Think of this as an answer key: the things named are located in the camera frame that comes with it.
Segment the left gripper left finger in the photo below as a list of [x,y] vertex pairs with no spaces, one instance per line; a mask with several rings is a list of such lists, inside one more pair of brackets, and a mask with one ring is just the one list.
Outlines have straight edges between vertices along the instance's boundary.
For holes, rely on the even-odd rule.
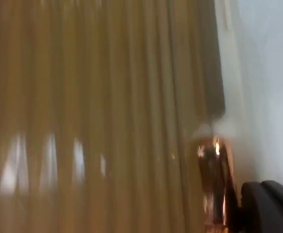
[[263,233],[257,194],[263,191],[259,182],[245,182],[241,188],[240,223],[243,233]]

